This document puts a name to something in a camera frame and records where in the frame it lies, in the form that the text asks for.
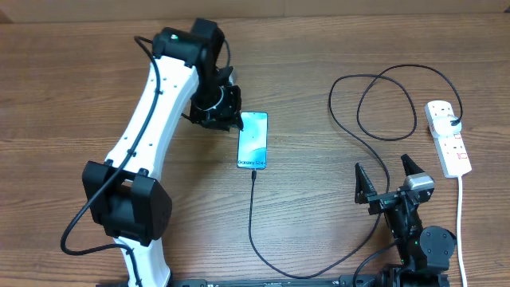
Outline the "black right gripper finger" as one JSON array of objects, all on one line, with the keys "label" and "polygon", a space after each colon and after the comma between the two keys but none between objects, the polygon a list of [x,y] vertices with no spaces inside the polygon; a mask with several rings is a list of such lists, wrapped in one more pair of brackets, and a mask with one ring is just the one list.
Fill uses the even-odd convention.
[{"label": "black right gripper finger", "polygon": [[369,203],[369,197],[376,196],[377,191],[360,163],[355,165],[355,179],[355,203]]},{"label": "black right gripper finger", "polygon": [[401,156],[401,161],[406,176],[424,173],[424,171],[407,154]]}]

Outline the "Galaxy smartphone with teal screen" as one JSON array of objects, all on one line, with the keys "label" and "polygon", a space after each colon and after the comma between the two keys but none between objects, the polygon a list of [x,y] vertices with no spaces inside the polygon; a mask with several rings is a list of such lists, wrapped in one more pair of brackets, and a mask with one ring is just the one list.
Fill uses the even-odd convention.
[{"label": "Galaxy smartphone with teal screen", "polygon": [[243,129],[239,131],[237,166],[243,169],[265,169],[269,117],[267,112],[243,112]]}]

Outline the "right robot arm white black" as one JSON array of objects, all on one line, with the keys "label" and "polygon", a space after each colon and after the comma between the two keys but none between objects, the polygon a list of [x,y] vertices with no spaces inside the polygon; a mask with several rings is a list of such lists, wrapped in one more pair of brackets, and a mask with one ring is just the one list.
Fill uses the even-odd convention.
[{"label": "right robot arm white black", "polygon": [[[406,178],[393,192],[379,194],[361,164],[355,165],[355,202],[367,204],[368,213],[383,215],[394,241],[366,258],[352,276],[353,286],[448,286],[445,272],[457,245],[456,236],[440,226],[422,225],[418,208],[434,192],[434,179],[407,154],[401,156]],[[359,279],[363,267],[392,247],[399,264],[388,264],[369,281]]]}]

